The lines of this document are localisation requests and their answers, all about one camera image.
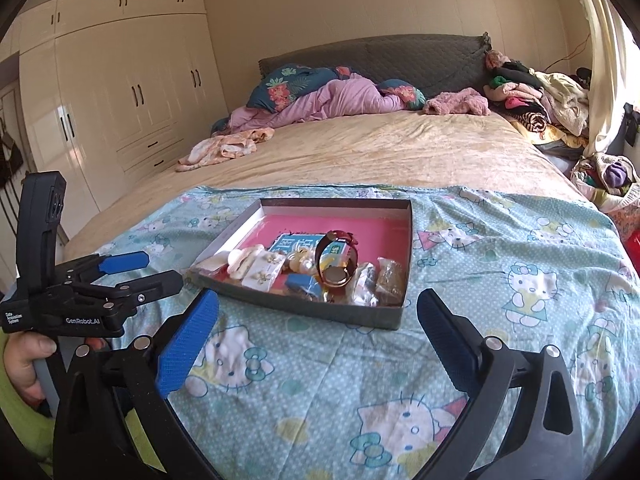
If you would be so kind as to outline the green sleeve forearm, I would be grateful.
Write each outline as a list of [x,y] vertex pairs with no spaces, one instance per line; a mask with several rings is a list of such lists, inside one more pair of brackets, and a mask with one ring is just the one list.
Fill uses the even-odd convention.
[[1,411],[9,425],[24,445],[29,455],[38,463],[48,479],[52,478],[52,418],[27,405],[14,390],[3,364],[3,351],[10,335],[1,334]]

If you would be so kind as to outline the person's left hand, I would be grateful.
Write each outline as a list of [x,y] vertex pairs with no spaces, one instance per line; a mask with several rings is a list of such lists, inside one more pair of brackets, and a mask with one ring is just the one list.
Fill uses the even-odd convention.
[[55,351],[56,343],[52,339],[31,332],[11,334],[6,343],[4,369],[14,390],[31,408],[36,408],[44,400],[34,362],[47,359]]

